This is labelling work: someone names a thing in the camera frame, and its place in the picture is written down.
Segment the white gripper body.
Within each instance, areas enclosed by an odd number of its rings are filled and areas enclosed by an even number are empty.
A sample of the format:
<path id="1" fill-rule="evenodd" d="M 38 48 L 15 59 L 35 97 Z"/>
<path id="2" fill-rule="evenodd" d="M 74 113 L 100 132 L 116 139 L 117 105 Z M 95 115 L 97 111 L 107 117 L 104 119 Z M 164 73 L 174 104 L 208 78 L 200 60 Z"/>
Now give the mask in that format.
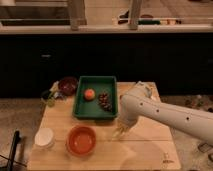
<path id="1" fill-rule="evenodd" d="M 129 112 L 122 112 L 118 117 L 118 122 L 126 127 L 133 127 L 138 122 L 138 115 Z"/>

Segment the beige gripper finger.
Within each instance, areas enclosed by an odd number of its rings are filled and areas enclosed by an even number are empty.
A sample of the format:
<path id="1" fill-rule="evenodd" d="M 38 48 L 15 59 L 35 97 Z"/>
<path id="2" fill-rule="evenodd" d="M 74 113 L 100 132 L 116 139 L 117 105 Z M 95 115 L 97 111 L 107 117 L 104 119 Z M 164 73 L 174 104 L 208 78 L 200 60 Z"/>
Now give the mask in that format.
<path id="1" fill-rule="evenodd" d="M 128 126 L 122 126 L 122 134 L 126 134 L 130 130 Z"/>
<path id="2" fill-rule="evenodd" d="M 120 134 L 121 132 L 122 132 L 122 124 L 118 122 L 115 128 L 115 133 Z"/>

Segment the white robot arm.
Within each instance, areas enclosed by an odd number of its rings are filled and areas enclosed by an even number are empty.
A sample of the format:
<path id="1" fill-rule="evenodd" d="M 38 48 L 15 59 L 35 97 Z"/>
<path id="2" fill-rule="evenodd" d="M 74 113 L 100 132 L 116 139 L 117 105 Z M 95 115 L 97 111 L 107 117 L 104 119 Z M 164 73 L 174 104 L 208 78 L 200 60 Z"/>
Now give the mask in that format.
<path id="1" fill-rule="evenodd" d="M 213 146 L 213 113 L 172 105 L 152 99 L 150 86 L 137 82 L 120 97 L 118 124 L 126 129 L 147 117 L 175 128 Z"/>

